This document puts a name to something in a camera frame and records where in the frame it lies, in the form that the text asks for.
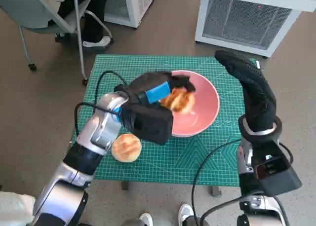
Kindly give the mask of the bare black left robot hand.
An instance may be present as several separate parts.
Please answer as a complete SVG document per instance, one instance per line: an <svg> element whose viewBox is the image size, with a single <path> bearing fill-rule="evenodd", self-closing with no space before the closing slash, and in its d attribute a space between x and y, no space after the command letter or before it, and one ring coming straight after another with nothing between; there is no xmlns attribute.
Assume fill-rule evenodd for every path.
<svg viewBox="0 0 316 226"><path fill-rule="evenodd" d="M171 72L148 72L137 77L128 86L142 104L153 104L171 94L173 88L184 88L195 92L196 88L187 75Z"/></svg>

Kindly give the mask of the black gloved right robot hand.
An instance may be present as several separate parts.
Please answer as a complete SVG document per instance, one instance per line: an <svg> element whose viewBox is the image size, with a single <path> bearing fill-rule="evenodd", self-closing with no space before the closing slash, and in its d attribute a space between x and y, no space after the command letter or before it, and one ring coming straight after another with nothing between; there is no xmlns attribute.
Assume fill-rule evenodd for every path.
<svg viewBox="0 0 316 226"><path fill-rule="evenodd" d="M253 132L271 129L277 102L262 71L247 58L232 52L218 50L215 52L215 59L242 86L248 127Z"/></svg>

